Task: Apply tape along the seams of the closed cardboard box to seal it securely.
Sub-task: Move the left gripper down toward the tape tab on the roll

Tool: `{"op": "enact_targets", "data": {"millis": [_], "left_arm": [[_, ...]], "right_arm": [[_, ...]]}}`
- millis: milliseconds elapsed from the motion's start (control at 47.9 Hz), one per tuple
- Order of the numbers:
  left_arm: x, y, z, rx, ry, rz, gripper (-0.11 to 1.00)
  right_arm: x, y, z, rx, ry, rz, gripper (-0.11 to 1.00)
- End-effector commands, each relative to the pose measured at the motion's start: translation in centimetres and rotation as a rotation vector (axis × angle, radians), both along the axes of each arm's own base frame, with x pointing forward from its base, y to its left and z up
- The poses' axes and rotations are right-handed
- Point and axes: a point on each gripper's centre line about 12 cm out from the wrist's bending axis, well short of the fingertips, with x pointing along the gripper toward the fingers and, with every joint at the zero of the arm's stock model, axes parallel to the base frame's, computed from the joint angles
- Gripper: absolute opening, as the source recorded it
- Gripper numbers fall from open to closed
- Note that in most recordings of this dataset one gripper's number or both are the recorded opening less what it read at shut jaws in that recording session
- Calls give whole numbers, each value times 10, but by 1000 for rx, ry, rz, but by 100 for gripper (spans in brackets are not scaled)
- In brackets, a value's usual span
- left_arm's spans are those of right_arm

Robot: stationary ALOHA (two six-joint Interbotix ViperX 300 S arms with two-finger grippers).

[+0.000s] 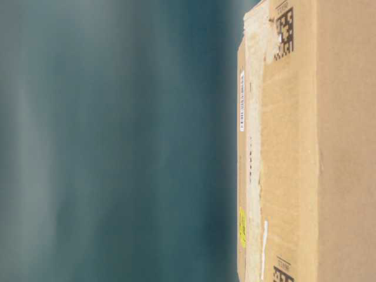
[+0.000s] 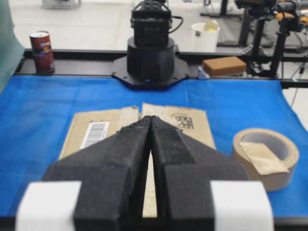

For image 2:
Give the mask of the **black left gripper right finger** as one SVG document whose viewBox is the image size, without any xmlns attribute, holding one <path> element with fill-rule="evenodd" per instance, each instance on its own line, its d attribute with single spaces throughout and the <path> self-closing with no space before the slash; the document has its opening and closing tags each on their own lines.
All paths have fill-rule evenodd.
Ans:
<svg viewBox="0 0 308 231">
<path fill-rule="evenodd" d="M 274 230 L 262 183 L 240 163 L 157 116 L 151 120 L 160 230 Z"/>
</svg>

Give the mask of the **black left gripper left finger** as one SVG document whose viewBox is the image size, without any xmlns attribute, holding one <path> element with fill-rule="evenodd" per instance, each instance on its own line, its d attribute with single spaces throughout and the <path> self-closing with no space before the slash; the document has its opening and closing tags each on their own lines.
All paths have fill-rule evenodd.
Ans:
<svg viewBox="0 0 308 231">
<path fill-rule="evenodd" d="M 49 166 L 28 185 L 18 231 L 118 231 L 142 218 L 151 117 Z"/>
</svg>

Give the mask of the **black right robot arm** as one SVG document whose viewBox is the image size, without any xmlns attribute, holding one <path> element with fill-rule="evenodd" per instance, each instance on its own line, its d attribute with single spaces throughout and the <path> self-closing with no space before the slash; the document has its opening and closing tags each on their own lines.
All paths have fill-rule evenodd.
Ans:
<svg viewBox="0 0 308 231">
<path fill-rule="evenodd" d="M 170 86 L 187 64 L 178 64 L 174 51 L 172 13 L 163 0 L 143 0 L 131 13 L 134 36 L 128 40 L 127 55 L 114 62 L 112 75 L 131 86 Z M 217 231 L 272 231 L 274 221 L 265 188 L 255 180 L 203 181 L 210 191 Z"/>
</svg>

